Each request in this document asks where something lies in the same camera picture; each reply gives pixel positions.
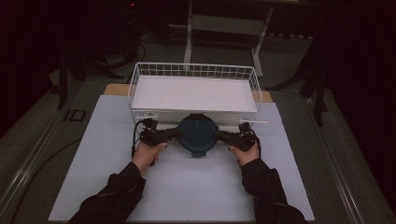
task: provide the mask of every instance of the handheld controller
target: handheld controller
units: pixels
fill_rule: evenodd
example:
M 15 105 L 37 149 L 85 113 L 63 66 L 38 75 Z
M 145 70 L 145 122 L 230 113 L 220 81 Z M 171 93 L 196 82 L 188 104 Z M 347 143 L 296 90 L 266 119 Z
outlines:
M 160 143 L 177 140 L 183 136 L 183 132 L 179 128 L 157 130 L 158 121 L 154 119 L 144 119 L 139 122 L 144 125 L 143 131 L 140 133 L 140 141 L 146 143 L 149 147 L 155 147 Z M 134 156 L 134 150 L 135 148 L 133 146 L 132 157 Z
M 214 133 L 214 137 L 225 144 L 237 147 L 246 152 L 254 146 L 257 137 L 247 122 L 240 124 L 238 127 L 240 133 L 217 131 Z

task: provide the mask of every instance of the white paper sheet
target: white paper sheet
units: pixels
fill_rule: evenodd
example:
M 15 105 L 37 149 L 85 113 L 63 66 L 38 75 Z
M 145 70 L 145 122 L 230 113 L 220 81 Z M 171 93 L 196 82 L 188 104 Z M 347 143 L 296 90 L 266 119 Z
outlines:
M 262 140 L 262 158 L 280 174 L 288 201 L 313 220 L 304 185 L 275 104 L 262 104 L 254 124 Z M 134 123 L 127 97 L 101 96 L 70 166 L 49 221 L 66 221 L 108 176 L 129 162 Z M 241 185 L 233 153 L 223 144 L 195 159 L 177 142 L 170 143 L 144 176 L 143 199 L 128 218 L 144 222 L 249 222 L 253 201 Z

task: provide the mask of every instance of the person's right hand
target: person's right hand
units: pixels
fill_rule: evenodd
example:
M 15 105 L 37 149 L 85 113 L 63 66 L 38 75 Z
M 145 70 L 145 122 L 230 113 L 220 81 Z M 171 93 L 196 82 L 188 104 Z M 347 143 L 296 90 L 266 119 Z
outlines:
M 259 147 L 257 143 L 254 144 L 248 151 L 244 152 L 237 147 L 230 146 L 230 151 L 236 156 L 238 159 L 239 165 L 243 166 L 250 161 L 254 161 L 259 158 Z

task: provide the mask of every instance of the hand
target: hand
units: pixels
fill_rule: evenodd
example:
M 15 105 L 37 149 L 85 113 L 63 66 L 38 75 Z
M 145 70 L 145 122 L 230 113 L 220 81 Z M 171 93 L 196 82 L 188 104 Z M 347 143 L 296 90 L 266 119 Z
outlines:
M 149 147 L 147 144 L 140 142 L 137 145 L 134 156 L 132 157 L 132 162 L 137 166 L 140 171 L 140 175 L 145 175 L 151 162 L 157 161 L 159 159 L 158 154 L 164 148 L 166 148 L 166 143 L 161 143 L 155 147 Z
M 250 161 L 254 161 L 259 158 L 259 147 L 257 143 L 254 144 L 248 151 L 244 152 L 237 147 L 230 146 L 230 151 L 238 158 L 238 162 L 240 166 L 245 165 Z

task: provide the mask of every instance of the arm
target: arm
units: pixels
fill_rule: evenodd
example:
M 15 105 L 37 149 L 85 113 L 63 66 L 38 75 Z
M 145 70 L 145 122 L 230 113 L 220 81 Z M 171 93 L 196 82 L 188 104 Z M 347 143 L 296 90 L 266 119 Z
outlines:
M 166 147 L 149 147 L 140 143 L 132 161 L 117 175 L 108 178 L 107 185 L 96 195 L 87 198 L 68 223 L 124 223 L 142 199 L 146 173 L 152 160 Z
M 239 160 L 245 190 L 254 197 L 257 223 L 306 223 L 303 214 L 288 205 L 277 170 L 270 169 L 259 158 L 257 145 L 247 152 L 236 147 L 230 147 L 230 150 Z

